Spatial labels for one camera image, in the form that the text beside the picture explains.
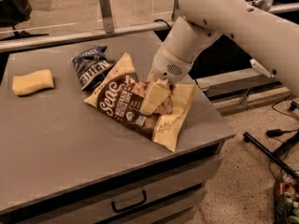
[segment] blue snack bag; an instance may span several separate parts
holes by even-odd
[[[82,51],[72,62],[82,85],[82,91],[96,88],[105,79],[115,63],[105,55],[107,47],[94,47]]]

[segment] floor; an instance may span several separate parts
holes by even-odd
[[[18,29],[32,34],[51,35],[103,29],[98,0],[29,0],[33,12],[31,20],[21,23]],[[174,0],[110,0],[115,26],[128,26],[170,20]],[[11,35],[9,29],[0,30],[0,38]],[[281,143],[270,139],[265,132],[270,129],[298,129],[299,110],[289,111],[291,96],[276,105],[276,109],[295,118],[275,111],[271,105],[284,99],[291,92],[286,88],[253,93],[248,100],[249,109],[240,104],[238,96],[213,101],[235,130],[235,137],[227,141],[222,150],[223,163],[216,176],[206,183],[207,195],[196,206],[196,214],[188,224],[271,224],[274,222],[273,185],[275,178],[269,171],[269,159],[252,144],[245,143],[243,133],[248,132],[270,150]],[[286,140],[294,133],[280,137]],[[299,170],[299,146],[294,147],[286,162]],[[271,164],[278,175],[279,169]]]

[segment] glass panel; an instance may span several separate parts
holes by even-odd
[[[103,30],[99,0],[28,0],[32,7],[30,19],[16,24],[18,31],[61,35]],[[115,27],[171,19],[174,0],[110,0]],[[12,35],[12,28],[1,25],[0,39]]]

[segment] black handle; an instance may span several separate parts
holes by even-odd
[[[143,203],[145,203],[148,199],[147,197],[147,193],[146,191],[142,190],[142,195],[143,195],[143,200],[140,201],[139,203],[135,203],[133,205],[129,205],[127,207],[124,207],[124,208],[121,208],[121,209],[117,209],[116,206],[115,206],[115,202],[112,202],[111,205],[112,205],[112,210],[115,212],[115,213],[122,213],[122,212],[125,212],[125,211],[128,211],[130,209],[133,209],[133,208],[136,208],[138,207],[139,205],[142,205]]]

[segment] brown snack bag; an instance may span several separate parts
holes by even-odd
[[[175,151],[178,133],[192,104],[197,87],[177,84],[171,95],[155,112],[144,116],[139,112],[148,82],[138,82],[134,65],[125,53],[92,95],[84,100],[99,111],[149,140]]]

